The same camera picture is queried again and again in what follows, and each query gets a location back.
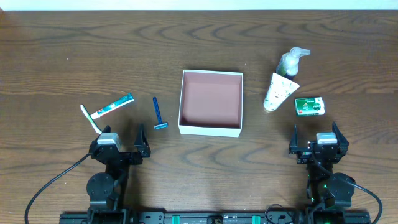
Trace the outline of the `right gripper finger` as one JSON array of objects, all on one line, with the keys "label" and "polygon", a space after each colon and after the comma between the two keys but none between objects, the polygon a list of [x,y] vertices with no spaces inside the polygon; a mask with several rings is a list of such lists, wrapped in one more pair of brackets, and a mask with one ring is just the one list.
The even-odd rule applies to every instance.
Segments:
[{"label": "right gripper finger", "polygon": [[335,122],[332,123],[332,131],[336,135],[340,151],[341,152],[347,152],[348,151],[349,142],[344,137],[344,135],[340,132],[340,130],[338,129],[338,126],[337,126],[337,124]]},{"label": "right gripper finger", "polygon": [[292,135],[292,139],[290,140],[289,143],[289,154],[296,154],[299,150],[299,146],[298,146],[298,139],[297,139],[297,126],[294,125],[294,131],[293,131],[293,135]]}]

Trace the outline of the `green Dettol soap bar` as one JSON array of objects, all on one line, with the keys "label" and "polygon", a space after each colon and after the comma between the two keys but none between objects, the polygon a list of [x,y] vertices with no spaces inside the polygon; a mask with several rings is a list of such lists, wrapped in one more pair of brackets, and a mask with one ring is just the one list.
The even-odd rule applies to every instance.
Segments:
[{"label": "green Dettol soap bar", "polygon": [[322,97],[296,98],[294,101],[297,116],[321,116],[325,114]]}]

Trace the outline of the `white Pantene tube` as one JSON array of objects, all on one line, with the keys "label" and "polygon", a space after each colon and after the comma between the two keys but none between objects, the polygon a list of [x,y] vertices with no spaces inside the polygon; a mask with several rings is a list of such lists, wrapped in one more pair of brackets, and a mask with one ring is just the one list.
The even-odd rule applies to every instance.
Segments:
[{"label": "white Pantene tube", "polygon": [[298,83],[273,73],[267,95],[264,98],[264,109],[275,111],[299,87]]}]

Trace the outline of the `clear foam pump bottle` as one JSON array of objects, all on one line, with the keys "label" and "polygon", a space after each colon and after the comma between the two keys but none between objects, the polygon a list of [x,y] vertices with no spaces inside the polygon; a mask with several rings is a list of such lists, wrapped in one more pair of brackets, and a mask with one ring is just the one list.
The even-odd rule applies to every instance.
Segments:
[{"label": "clear foam pump bottle", "polygon": [[310,55],[309,49],[291,48],[289,52],[282,55],[275,72],[284,78],[293,80],[299,71],[300,58],[306,55]]}]

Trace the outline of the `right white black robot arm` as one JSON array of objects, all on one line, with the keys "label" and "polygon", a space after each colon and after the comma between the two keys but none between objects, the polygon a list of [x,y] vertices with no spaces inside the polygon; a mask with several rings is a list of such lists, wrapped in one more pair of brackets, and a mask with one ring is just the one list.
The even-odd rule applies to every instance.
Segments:
[{"label": "right white black robot arm", "polygon": [[332,131],[318,133],[316,139],[299,146],[294,126],[289,154],[297,156],[297,163],[308,170],[307,198],[312,201],[300,223],[343,223],[344,209],[351,206],[355,180],[343,173],[334,173],[333,165],[346,155],[349,142],[335,123]]}]

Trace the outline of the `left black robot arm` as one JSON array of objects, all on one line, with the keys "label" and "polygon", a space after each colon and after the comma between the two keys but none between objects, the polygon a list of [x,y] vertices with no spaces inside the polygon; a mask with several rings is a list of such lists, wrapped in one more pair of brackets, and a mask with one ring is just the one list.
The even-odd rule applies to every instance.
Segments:
[{"label": "left black robot arm", "polygon": [[106,166],[86,185],[90,196],[88,223],[137,223],[137,215],[123,207],[129,168],[141,165],[151,155],[143,125],[139,126],[133,152],[121,152],[121,140],[109,126],[90,144],[89,155]]}]

